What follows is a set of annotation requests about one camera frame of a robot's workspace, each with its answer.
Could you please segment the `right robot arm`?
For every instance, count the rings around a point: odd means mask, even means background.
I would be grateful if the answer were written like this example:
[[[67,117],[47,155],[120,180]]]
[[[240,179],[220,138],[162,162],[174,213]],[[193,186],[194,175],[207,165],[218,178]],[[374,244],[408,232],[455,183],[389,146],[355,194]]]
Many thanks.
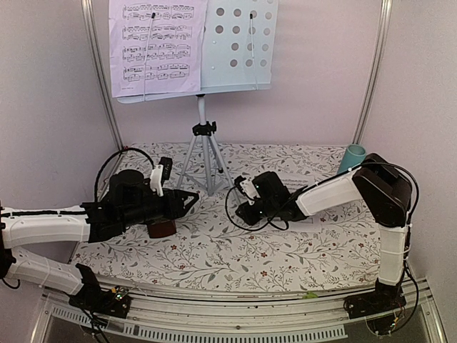
[[[372,153],[357,166],[290,192],[274,171],[253,179],[237,177],[237,189],[247,200],[236,209],[249,230],[264,220],[285,224],[308,219],[334,207],[364,201],[380,229],[381,265],[378,284],[369,297],[377,312],[385,311],[397,298],[394,287],[401,283],[410,249],[411,222],[419,200],[418,182],[402,166]]]

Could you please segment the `purple sheet music page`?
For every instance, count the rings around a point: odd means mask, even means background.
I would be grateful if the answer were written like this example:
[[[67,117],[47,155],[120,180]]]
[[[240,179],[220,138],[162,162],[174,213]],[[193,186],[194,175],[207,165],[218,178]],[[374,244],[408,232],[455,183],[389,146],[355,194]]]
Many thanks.
[[[207,1],[110,1],[114,98],[201,88]]]

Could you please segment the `light blue music stand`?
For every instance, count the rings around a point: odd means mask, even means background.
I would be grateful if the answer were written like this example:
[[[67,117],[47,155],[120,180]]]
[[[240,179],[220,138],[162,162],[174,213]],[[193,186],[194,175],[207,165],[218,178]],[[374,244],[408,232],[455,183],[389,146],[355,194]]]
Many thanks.
[[[191,143],[201,142],[204,176],[198,185],[213,194],[231,176],[216,141],[214,124],[206,118],[209,94],[259,91],[271,86],[271,63],[278,14],[277,1],[207,1],[201,60],[201,88],[190,93],[148,94],[115,98],[122,104],[192,96],[199,123]]]

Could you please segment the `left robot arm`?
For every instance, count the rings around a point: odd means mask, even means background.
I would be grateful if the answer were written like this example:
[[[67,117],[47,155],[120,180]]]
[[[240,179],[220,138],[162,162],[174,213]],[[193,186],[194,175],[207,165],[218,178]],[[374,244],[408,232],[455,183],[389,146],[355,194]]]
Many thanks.
[[[57,289],[91,310],[106,304],[106,295],[86,266],[62,264],[26,251],[27,244],[46,242],[99,243],[121,236],[134,225],[171,222],[188,214],[199,200],[195,192],[162,186],[162,170],[149,178],[126,169],[109,180],[99,200],[50,210],[1,210],[1,278],[20,279]]]

